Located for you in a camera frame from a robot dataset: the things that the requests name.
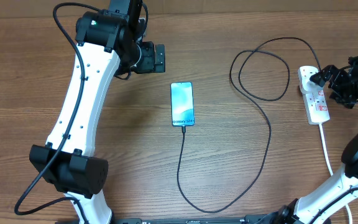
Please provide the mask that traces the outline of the white power extension strip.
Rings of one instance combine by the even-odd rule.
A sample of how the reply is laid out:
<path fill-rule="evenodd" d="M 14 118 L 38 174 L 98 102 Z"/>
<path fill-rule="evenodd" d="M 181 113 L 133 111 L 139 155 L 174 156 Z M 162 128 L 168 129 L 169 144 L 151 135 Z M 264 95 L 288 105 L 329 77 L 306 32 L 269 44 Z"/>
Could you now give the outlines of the white power extension strip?
<path fill-rule="evenodd" d="M 318 69 L 316 67 L 302 66 L 298 69 L 299 81 L 301 77 L 310 79 L 310 77 L 317 72 Z M 330 120 L 323 89 L 310 94 L 302 94 L 302 96 L 309 124 L 320 125 Z"/>

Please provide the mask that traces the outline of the blue Samsung Galaxy smartphone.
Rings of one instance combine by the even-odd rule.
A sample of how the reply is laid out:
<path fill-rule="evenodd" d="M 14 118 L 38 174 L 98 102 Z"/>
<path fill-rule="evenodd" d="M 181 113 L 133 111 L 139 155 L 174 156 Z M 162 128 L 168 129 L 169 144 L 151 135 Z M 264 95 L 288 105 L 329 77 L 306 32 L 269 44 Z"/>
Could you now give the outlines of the blue Samsung Galaxy smartphone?
<path fill-rule="evenodd" d="M 172 125 L 193 126 L 195 111 L 193 102 L 193 84 L 176 82 L 170 85 Z"/>

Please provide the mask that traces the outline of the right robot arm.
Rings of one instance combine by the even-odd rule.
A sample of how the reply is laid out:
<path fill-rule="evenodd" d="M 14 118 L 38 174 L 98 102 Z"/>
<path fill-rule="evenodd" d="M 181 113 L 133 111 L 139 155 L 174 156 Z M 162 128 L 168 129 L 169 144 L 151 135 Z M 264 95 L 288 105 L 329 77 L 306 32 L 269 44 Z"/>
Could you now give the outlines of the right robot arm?
<path fill-rule="evenodd" d="M 330 98 L 351 109 L 358 103 L 358 56 L 349 57 L 346 67 L 328 65 L 319 70 L 298 69 L 309 124 L 319 128 L 330 119 L 323 88 L 331 89 Z M 260 223 L 328 223 L 329 217 L 358 198 L 358 134 L 347 144 L 337 171 L 316 190 L 279 211 L 266 215 Z"/>

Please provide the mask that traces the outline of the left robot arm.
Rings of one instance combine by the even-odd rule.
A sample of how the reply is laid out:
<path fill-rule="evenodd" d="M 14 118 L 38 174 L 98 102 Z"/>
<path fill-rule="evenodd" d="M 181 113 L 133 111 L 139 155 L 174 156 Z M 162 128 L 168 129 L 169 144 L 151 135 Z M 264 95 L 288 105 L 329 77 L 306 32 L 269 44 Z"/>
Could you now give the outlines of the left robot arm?
<path fill-rule="evenodd" d="M 70 201 L 79 223 L 112 223 L 103 186 L 108 162 L 94 156 L 96 129 L 114 78 L 163 73 L 165 47 L 144 41 L 149 13 L 142 1 L 111 1 L 107 9 L 88 6 L 70 39 L 76 56 L 60 116 L 43 146 L 29 159 L 38 178 Z"/>

